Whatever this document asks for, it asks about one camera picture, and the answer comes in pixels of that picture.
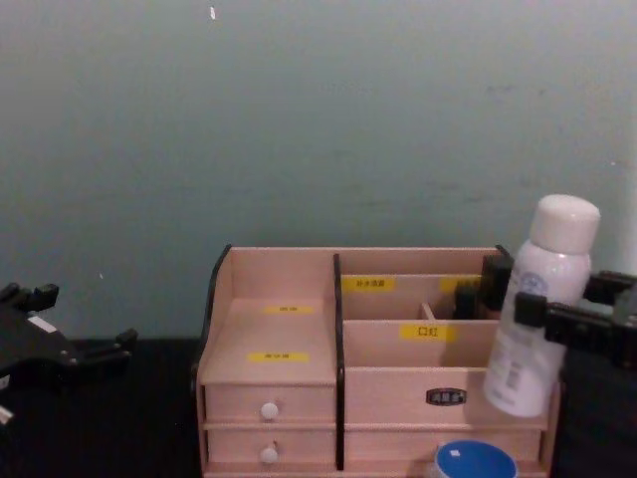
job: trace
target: bottle cap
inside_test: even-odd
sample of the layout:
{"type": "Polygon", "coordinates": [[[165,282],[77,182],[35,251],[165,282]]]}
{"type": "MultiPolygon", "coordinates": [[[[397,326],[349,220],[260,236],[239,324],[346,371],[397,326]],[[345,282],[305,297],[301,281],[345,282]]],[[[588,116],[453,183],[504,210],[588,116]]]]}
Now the bottle cap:
{"type": "Polygon", "coordinates": [[[434,458],[441,478],[516,478],[516,462],[500,448],[475,440],[452,441],[434,458]]]}
{"type": "Polygon", "coordinates": [[[586,254],[599,226],[599,209],[580,197],[545,196],[537,204],[531,242],[559,254],[586,254]]]}

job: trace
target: wall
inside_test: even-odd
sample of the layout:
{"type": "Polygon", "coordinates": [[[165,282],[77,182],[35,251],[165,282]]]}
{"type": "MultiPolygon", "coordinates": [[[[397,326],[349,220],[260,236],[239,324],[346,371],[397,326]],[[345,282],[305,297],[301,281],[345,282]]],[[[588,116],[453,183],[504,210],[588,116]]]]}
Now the wall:
{"type": "Polygon", "coordinates": [[[69,335],[196,334],[227,242],[516,248],[550,192],[637,272],[634,1],[210,5],[0,2],[0,281],[69,335]]]}

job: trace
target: black clamp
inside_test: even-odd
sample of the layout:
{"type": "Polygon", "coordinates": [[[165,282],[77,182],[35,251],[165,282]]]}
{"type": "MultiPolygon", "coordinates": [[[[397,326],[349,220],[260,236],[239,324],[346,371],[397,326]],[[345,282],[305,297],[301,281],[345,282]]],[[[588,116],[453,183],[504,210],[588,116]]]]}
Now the black clamp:
{"type": "Polygon", "coordinates": [[[613,307],[610,315],[525,292],[516,295],[518,324],[544,328],[549,342],[608,357],[625,369],[637,369],[637,277],[602,271],[592,275],[584,299],[613,307]]]}
{"type": "Polygon", "coordinates": [[[34,314],[55,306],[54,284],[31,291],[17,284],[0,290],[0,393],[25,387],[67,389],[124,372],[137,342],[130,329],[106,346],[78,350],[34,314]]]}

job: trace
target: wooden desk organizer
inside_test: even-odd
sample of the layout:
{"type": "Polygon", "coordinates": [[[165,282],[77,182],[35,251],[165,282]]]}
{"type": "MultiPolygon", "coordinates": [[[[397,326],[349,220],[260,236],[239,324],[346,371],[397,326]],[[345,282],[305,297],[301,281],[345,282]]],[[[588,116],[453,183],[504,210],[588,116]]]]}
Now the wooden desk organizer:
{"type": "Polygon", "coordinates": [[[455,286],[492,254],[228,246],[193,367],[203,475],[422,477],[441,444],[478,439],[510,453],[519,476],[549,476],[559,390],[539,418],[490,406],[498,323],[447,320],[455,286]]]}

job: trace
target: white bottle cap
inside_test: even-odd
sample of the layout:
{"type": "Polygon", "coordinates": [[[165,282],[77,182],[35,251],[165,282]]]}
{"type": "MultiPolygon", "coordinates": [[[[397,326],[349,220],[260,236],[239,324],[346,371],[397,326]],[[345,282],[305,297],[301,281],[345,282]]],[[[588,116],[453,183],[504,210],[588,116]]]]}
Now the white bottle cap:
{"type": "Polygon", "coordinates": [[[599,226],[599,209],[575,196],[553,194],[537,204],[531,224],[531,241],[558,254],[586,254],[599,226]]]}

